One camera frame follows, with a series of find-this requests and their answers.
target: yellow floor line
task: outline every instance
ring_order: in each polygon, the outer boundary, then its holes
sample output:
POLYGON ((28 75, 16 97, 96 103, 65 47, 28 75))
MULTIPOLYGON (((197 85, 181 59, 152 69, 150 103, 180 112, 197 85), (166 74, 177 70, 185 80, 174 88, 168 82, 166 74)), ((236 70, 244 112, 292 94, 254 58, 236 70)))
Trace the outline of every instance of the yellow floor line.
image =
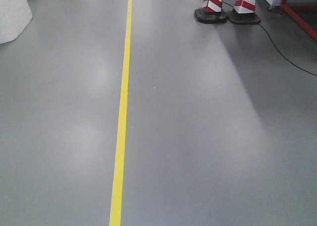
POLYGON ((117 136, 117 147, 115 152, 115 165, 114 165, 109 226, 121 225, 124 154, 125 154, 128 91, 129 91, 129 68, 130 68, 130 53, 131 53, 132 1, 133 0, 128 0, 128 15, 127 15, 126 34, 125 34, 124 61, 123 61, 119 121, 118 121, 118 136, 117 136))

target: gray floor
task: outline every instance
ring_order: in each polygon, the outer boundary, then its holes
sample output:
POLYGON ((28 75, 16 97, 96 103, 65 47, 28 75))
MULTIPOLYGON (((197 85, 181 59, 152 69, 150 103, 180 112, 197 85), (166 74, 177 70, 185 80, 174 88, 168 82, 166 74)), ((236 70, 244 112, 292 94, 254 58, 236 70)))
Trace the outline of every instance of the gray floor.
POLYGON ((0 45, 0 226, 104 226, 127 0, 28 1, 0 45))
MULTIPOLYGON (((107 225, 127 0, 28 1, 0 46, 0 226, 107 225)), ((259 26, 196 22, 201 3, 134 0, 122 226, 316 226, 317 78, 259 26)), ((317 73, 316 42, 267 6, 317 73)))

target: red and white striped cone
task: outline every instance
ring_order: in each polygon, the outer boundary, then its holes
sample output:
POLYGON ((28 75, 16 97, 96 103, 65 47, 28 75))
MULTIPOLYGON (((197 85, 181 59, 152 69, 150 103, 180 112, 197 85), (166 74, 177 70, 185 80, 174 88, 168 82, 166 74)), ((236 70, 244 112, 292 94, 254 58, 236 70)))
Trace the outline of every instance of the red and white striped cone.
POLYGON ((255 12, 256 0, 237 0, 228 16, 234 24, 259 24, 261 20, 255 12))
POLYGON ((195 10, 195 17, 205 24, 224 23, 228 15, 222 10, 222 0, 204 0, 202 8, 195 10))

